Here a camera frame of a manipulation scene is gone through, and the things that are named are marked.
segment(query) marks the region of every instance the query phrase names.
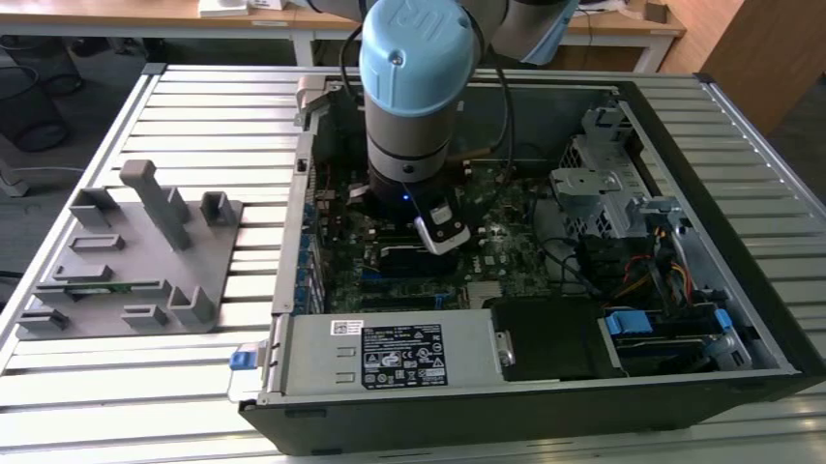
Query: white sticker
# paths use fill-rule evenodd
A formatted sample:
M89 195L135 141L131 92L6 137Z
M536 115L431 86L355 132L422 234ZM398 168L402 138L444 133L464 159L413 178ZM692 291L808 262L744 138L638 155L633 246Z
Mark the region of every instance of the white sticker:
M285 21L254 21L254 26L287 27L287 22Z
M365 321L331 321L331 335L359 335Z

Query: gray carpet floor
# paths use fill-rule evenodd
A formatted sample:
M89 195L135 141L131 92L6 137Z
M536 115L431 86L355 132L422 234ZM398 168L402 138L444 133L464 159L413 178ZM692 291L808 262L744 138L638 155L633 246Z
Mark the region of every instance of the gray carpet floor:
M318 55L335 63L334 46L322 45ZM294 65L293 46L287 41L169 41L169 62L210 65ZM0 66L10 59L0 56ZM75 95L57 100L71 126L73 136L57 149L39 154L19 152L0 138L0 155L12 167L86 167L95 154L118 111L138 80L145 59L139 50L130 55L111 51L75 63L87 86ZM796 171L826 200L826 79L814 85L770 143L789 160ZM26 172L31 185L26 198L10 199L0 192L0 270L24 271L43 243L50 227L74 189L78 175L71 172ZM0 279L0 303L14 290L14 282Z

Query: yellow wire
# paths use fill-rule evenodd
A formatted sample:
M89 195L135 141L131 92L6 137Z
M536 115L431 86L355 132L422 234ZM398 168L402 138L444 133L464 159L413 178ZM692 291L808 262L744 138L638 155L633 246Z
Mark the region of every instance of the yellow wire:
M681 273L681 276L684 277L684 291L686 292L686 298L688 298L689 292L690 292L690 282L689 282L689 275L686 274L686 270L678 264L673 264L672 269L677 271L678 273Z
M616 296L614 298L620 298L624 295L628 295L632 291L637 290L646 282L649 282L650 280L650 275L646 275L641 280L637 281L637 283L634 283L630 287L628 287L625 290L622 290Z

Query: power supply label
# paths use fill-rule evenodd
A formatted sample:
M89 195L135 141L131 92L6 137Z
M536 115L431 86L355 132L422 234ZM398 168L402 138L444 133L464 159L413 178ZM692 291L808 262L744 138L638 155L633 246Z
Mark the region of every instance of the power supply label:
M367 390L449 384L442 326L365 327L362 385Z

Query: aluminum extrusion table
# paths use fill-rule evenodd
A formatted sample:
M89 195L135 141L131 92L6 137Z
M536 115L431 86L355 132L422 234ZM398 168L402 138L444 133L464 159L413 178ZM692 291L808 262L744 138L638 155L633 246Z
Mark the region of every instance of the aluminum extrusion table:
M107 186L129 159L151 159L185 199L222 189L243 216L219 332L18 341L15 314L53 265L74 220L61 214L0 316L0 461L210 462L822 462L826 385L741 406L688 430L369 455L279 455L226 399L227 358L266 338L295 160L295 87L331 69L170 66L138 81L81 187ZM573 76L510 72L524 79ZM594 73L633 79L746 242L806 333L826 353L826 209L714 84L693 76ZM654 178L664 176L652 164Z

